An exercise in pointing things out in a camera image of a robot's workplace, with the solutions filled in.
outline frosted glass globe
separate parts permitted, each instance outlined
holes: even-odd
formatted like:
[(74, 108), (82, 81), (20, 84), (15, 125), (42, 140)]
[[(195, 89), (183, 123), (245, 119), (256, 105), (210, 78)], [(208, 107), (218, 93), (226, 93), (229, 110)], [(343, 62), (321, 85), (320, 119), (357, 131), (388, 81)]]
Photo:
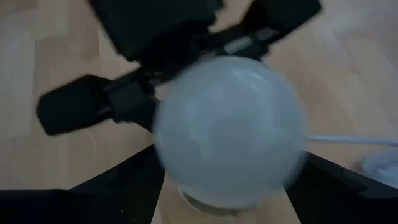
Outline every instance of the frosted glass globe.
[(306, 146), (293, 89), (261, 62), (240, 57), (181, 72), (159, 106), (154, 133), (180, 189), (219, 208), (266, 199), (298, 172)]

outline white cable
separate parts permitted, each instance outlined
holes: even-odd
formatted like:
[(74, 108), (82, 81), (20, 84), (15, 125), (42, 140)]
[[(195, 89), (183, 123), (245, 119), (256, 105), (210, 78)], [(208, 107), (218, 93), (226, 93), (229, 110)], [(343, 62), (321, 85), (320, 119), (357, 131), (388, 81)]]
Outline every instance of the white cable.
[(365, 144), (382, 144), (387, 146), (398, 147), (398, 140), (390, 139), (368, 139), (354, 136), (307, 136), (310, 141), (330, 141), (330, 142), (347, 142), (347, 143), (365, 143)]

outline light wood surface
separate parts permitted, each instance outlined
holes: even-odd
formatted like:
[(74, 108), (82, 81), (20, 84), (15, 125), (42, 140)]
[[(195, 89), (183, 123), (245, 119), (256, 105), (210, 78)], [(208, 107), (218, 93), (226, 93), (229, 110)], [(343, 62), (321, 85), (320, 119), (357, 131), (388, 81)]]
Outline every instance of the light wood surface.
[[(218, 30), (238, 22), (250, 0), (228, 0)], [(271, 47), (269, 67), (293, 84), (308, 132), (398, 137), (398, 19), (395, 0), (324, 0), (324, 12)], [(117, 56), (84, 0), (0, 1), (0, 189), (69, 189), (152, 143), (135, 124), (112, 121), (50, 138), (34, 115), (38, 97), (85, 73), (114, 78), (136, 68)], [(352, 170), (387, 148), (311, 144)], [(238, 217), (201, 215), (168, 176), (154, 223), (299, 223), (281, 191)]]

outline white cord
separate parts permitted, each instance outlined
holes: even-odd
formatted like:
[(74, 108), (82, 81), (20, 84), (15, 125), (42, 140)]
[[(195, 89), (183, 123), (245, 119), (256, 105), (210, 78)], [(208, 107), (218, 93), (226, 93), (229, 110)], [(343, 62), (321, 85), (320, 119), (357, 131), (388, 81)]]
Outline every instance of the white cord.
[(347, 142), (347, 143), (365, 143), (365, 144), (382, 144), (387, 146), (398, 147), (398, 140), (389, 139), (368, 139), (354, 136), (307, 136), (310, 141), (330, 141), (330, 142)]

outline wooden floor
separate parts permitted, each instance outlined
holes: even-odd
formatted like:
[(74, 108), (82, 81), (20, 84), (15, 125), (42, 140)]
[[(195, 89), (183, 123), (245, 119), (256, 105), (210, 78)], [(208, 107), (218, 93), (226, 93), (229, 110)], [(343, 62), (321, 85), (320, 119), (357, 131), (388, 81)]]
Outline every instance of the wooden floor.
[[(239, 18), (250, 0), (227, 0), (213, 28)], [(308, 132), (398, 138), (396, 0), (324, 0), (324, 12), (275, 44), (265, 58), (295, 87)], [(50, 138), (34, 115), (45, 91), (92, 73), (136, 68), (118, 57), (84, 0), (0, 0), (0, 189), (69, 189), (152, 143), (135, 124), (105, 122)], [(309, 151), (359, 171), (387, 148), (311, 144)], [(240, 217), (200, 215), (168, 179), (154, 223), (298, 223), (285, 192)]]

